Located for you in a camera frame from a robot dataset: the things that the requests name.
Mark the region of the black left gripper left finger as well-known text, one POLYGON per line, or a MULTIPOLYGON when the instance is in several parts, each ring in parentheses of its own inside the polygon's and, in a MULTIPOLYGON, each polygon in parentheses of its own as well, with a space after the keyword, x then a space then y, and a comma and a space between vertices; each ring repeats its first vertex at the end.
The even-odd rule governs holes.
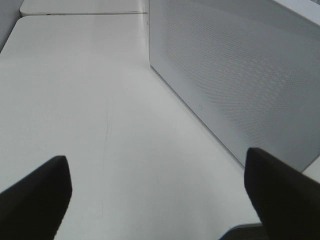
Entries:
POLYGON ((46 161, 0 194, 2 240, 53 240, 72 197, 68 160, 46 161))

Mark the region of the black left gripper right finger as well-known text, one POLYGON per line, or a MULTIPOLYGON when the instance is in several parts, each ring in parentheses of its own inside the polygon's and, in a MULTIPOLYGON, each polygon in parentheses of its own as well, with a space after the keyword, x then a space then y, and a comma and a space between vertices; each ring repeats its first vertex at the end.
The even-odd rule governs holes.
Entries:
POLYGON ((246 153, 244 186, 271 240, 320 238, 320 184, 261 148, 246 153))

